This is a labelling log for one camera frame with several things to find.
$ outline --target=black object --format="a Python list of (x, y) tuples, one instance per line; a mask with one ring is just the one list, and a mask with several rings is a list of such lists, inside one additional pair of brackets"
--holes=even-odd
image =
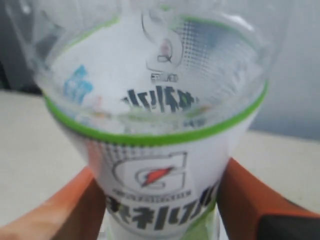
[(320, 218), (266, 215), (260, 220), (258, 240), (319, 240)]

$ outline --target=gray wall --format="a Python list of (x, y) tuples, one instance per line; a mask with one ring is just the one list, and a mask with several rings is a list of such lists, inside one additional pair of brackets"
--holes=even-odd
[(296, 1), (266, 102), (253, 129), (320, 140), (319, 13), (320, 0)]
[(20, 89), (33, 83), (3, 0), (0, 0), (0, 63), (11, 88)]

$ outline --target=beige surface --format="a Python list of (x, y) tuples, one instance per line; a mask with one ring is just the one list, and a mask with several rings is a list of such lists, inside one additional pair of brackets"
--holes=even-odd
[[(37, 97), (0, 92), (0, 225), (36, 207), (84, 166)], [(234, 156), (252, 173), (320, 213), (320, 143), (246, 133)]]

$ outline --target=clear plastic bottle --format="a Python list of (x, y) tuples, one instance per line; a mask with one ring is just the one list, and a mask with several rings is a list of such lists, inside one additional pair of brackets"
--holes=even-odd
[(107, 195), (108, 240), (218, 236), (219, 182), (293, 0), (5, 3), (48, 109)]

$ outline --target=orange object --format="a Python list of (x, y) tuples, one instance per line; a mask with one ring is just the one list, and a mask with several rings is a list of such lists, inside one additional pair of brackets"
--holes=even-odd
[[(229, 240), (320, 239), (320, 215), (283, 198), (233, 159), (217, 200)], [(85, 168), (44, 204), (0, 228), (0, 240), (96, 240), (105, 202)]]
[(0, 240), (96, 240), (105, 196), (88, 168), (41, 206), (0, 228)]
[(320, 215), (285, 199), (233, 159), (217, 202), (230, 240), (320, 239)]

